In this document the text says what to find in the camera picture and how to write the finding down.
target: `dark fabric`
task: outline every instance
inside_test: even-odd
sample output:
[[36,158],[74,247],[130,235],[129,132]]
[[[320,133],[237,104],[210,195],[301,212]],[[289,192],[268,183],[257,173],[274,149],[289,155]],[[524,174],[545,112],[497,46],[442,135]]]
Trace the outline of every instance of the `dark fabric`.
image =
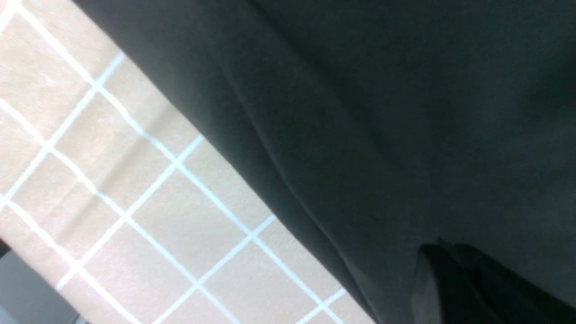
[[76,0],[364,309],[418,247],[576,305],[572,0]]

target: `dark clothing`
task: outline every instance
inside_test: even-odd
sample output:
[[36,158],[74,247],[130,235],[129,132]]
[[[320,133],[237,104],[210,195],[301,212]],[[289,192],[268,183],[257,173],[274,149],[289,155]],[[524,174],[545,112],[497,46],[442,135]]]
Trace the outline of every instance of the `dark clothing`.
[[418,247],[576,305],[576,3],[76,0],[377,321]]

